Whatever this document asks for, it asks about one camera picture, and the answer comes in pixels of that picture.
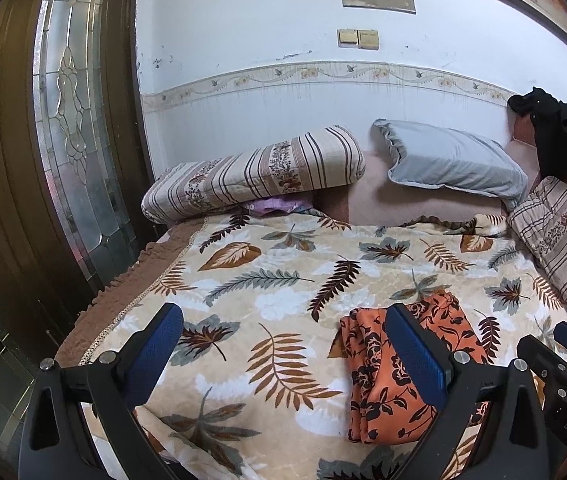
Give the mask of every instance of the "metal screw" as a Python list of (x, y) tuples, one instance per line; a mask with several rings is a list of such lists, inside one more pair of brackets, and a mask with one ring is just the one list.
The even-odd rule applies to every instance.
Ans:
[(520, 372), (524, 372), (528, 369), (528, 363), (523, 359), (515, 359), (513, 361), (513, 365), (515, 365), (515, 368), (517, 368)]
[(467, 352), (464, 352), (463, 350), (457, 350), (456, 352), (454, 352), (453, 357), (457, 363), (460, 363), (462, 365), (465, 365), (470, 362), (470, 356), (468, 355)]
[(55, 362), (52, 357), (46, 357), (41, 363), (39, 364), (39, 369), (43, 372), (49, 372), (54, 368)]
[(99, 362), (103, 365), (109, 365), (116, 358), (117, 352), (115, 352), (114, 350), (106, 350), (101, 355), (99, 355)]

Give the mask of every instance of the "black clothing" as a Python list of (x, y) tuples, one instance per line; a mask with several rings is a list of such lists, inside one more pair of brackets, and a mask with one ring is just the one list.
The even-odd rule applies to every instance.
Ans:
[(521, 117), (530, 114), (537, 144), (541, 177), (567, 177), (567, 103), (557, 101), (541, 88), (524, 96), (513, 95), (508, 106)]

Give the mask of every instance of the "orange floral fabric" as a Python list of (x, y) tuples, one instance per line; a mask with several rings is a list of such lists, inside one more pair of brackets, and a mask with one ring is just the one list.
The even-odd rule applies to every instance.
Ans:
[[(423, 328), (445, 341), (451, 352), (464, 350), (477, 362), (486, 353), (449, 292), (406, 305)], [(355, 308), (341, 319), (341, 336), (353, 392), (348, 439), (367, 444), (405, 444), (419, 439), (436, 415), (423, 402), (385, 330), (386, 308)], [(470, 424), (480, 423), (485, 406), (477, 405)]]

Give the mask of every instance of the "wallpaper border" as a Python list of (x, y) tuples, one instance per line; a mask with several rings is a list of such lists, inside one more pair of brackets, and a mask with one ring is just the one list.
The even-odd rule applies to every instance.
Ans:
[(234, 92), (325, 83), (426, 88), (503, 107), (514, 94), (478, 79), (431, 68), (368, 61), (319, 61), (261, 66), (215, 75), (156, 94), (141, 94), (141, 102), (143, 111), (159, 112)]

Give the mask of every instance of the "yellowed switch plate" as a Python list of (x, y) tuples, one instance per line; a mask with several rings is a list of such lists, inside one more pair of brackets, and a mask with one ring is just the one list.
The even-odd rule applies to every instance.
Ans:
[(379, 33), (376, 30), (358, 30), (359, 48), (367, 50), (379, 49)]
[(359, 41), (357, 31), (353, 28), (340, 28), (337, 30), (339, 46), (356, 46)]

